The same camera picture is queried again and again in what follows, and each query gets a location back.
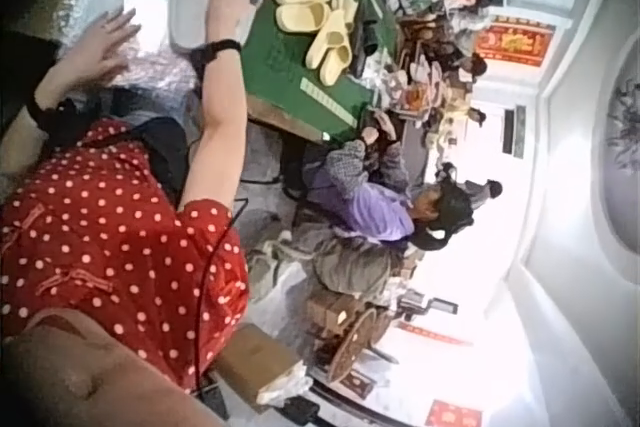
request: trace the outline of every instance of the purple jacket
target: purple jacket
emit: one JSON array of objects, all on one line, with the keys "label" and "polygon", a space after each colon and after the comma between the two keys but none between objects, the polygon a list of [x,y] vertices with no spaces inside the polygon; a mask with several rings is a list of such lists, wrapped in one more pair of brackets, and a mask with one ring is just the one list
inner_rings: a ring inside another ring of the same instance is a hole
[{"label": "purple jacket", "polygon": [[308,181],[308,199],[336,214],[354,233],[378,241],[400,240],[413,233],[407,208],[409,180],[399,143],[389,146],[380,162],[382,184],[364,170],[361,140],[334,150]]}]

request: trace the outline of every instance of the hand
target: hand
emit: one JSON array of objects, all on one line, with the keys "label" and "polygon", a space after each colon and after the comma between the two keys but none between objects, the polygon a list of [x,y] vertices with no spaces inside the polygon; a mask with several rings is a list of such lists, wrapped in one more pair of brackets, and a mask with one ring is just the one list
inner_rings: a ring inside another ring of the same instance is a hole
[{"label": "hand", "polygon": [[253,8],[249,0],[209,0],[207,42],[235,38],[238,24]]},{"label": "hand", "polygon": [[373,116],[378,121],[378,124],[380,125],[382,131],[387,134],[387,139],[389,139],[391,142],[395,142],[397,140],[396,129],[391,123],[391,119],[389,118],[389,116],[381,110],[375,111],[373,113]]},{"label": "hand", "polygon": [[373,127],[365,127],[362,129],[362,133],[360,134],[360,138],[367,145],[373,145],[376,140],[378,140],[378,129],[374,129]]},{"label": "hand", "polygon": [[54,108],[69,93],[87,84],[108,84],[127,69],[118,49],[140,31],[132,25],[135,9],[102,14],[84,30],[69,52],[47,72],[35,92],[38,105]]}]

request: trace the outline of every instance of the green table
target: green table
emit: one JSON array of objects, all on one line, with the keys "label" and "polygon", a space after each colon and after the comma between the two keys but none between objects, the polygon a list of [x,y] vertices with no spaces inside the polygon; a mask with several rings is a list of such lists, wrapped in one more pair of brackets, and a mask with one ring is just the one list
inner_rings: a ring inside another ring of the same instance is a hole
[{"label": "green table", "polygon": [[[381,15],[377,26],[381,48],[388,49],[393,57],[397,35],[394,16],[383,0],[373,0],[372,4],[376,15]],[[273,0],[264,1],[243,50],[247,93],[330,138],[344,139],[353,135],[353,119],[359,119],[373,93],[346,75],[334,86],[323,86],[317,71],[304,67],[313,36],[281,32],[275,23],[276,7]],[[343,109],[332,111],[331,106],[336,104]]]}]

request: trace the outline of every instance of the red sign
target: red sign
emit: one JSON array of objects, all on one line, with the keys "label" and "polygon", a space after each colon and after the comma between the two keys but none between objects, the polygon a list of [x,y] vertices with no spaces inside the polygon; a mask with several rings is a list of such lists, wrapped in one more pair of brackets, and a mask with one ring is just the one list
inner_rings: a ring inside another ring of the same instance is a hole
[{"label": "red sign", "polygon": [[434,400],[425,427],[482,427],[482,412]]},{"label": "red sign", "polygon": [[397,327],[399,329],[404,330],[405,332],[409,332],[411,334],[419,335],[420,337],[426,337],[427,339],[437,340],[438,342],[444,342],[445,344],[451,345],[463,345],[466,347],[470,347],[473,345],[471,342],[467,342],[465,340],[454,339],[453,337],[449,337],[447,335],[438,334],[436,332],[432,332],[427,329],[423,329],[422,327],[416,327],[415,325],[411,325],[407,322],[400,322]]},{"label": "red sign", "polygon": [[476,51],[485,59],[540,67],[554,33],[552,25],[499,16],[478,37]]}]

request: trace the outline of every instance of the electrical cord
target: electrical cord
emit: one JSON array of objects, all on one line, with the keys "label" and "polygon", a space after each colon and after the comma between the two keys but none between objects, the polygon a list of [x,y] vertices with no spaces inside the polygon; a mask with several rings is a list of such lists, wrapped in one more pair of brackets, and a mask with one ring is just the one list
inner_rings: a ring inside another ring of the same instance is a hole
[{"label": "electrical cord", "polygon": [[198,304],[196,307],[195,330],[194,330],[195,337],[193,339],[193,343],[194,343],[194,364],[195,364],[194,367],[195,367],[195,376],[196,376],[195,389],[196,389],[198,398],[202,403],[204,403],[204,388],[203,388],[204,386],[202,385],[202,370],[200,368],[200,361],[201,361],[200,359],[200,327],[202,325],[201,319],[202,319],[202,307],[204,304],[204,297],[205,297],[205,285],[207,282],[207,274],[209,273],[208,266],[211,264],[211,261],[214,259],[214,257],[218,253],[218,249],[220,248],[222,241],[225,239],[229,231],[233,228],[237,220],[240,218],[242,213],[245,211],[245,209],[249,205],[249,198],[244,197],[240,199],[235,199],[233,201],[234,204],[238,202],[242,203],[242,206],[238,210],[238,213],[233,216],[233,218],[231,219],[231,222],[229,222],[229,225],[227,225],[227,227],[224,229],[224,231],[220,235],[220,238],[218,239],[215,246],[213,247],[213,251],[209,255],[207,263],[202,269],[202,276],[200,277],[200,282],[199,282],[200,295],[198,296]]}]

